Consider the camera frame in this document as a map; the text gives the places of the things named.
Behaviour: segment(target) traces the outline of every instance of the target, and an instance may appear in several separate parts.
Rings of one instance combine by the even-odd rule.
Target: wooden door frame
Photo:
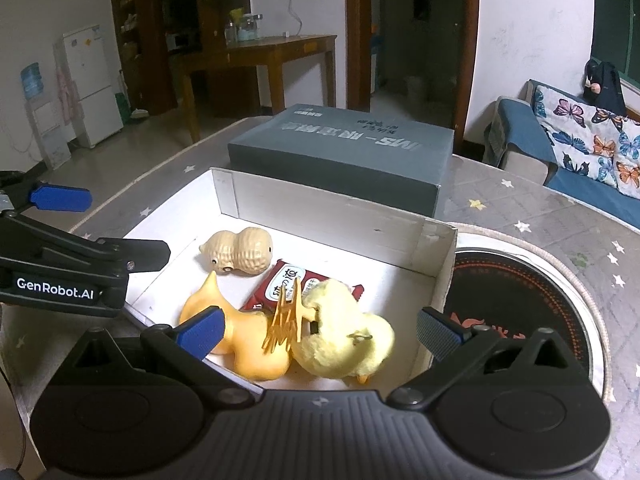
[[[347,37],[347,108],[370,109],[371,0],[345,0]],[[458,67],[456,105],[451,127],[454,153],[462,149],[476,65],[480,0],[465,0],[462,55]]]

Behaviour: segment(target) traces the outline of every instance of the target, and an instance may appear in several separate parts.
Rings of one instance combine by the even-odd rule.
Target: yellow star
[[[476,209],[478,209],[478,211],[482,211],[482,209],[486,208],[486,206],[479,200],[471,199],[469,199],[469,207],[475,207]]]

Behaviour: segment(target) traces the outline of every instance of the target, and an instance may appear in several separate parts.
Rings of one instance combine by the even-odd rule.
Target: black bag
[[[620,76],[616,67],[608,62],[590,60],[585,68],[587,79],[600,85],[600,93],[594,93],[588,86],[584,89],[583,98],[591,106],[602,108],[616,115],[626,117],[625,99],[622,95]]]

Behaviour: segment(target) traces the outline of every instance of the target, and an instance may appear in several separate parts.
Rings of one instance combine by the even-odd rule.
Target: window
[[[640,0],[595,0],[593,21],[591,55],[640,87]]]

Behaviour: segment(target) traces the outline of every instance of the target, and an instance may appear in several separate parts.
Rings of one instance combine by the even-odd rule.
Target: screw
[[[404,404],[406,406],[412,406],[418,404],[424,400],[422,392],[415,390],[414,388],[396,388],[391,393],[391,399],[397,404]]]
[[[251,394],[241,388],[225,388],[218,392],[218,400],[230,406],[244,404],[251,399]]]

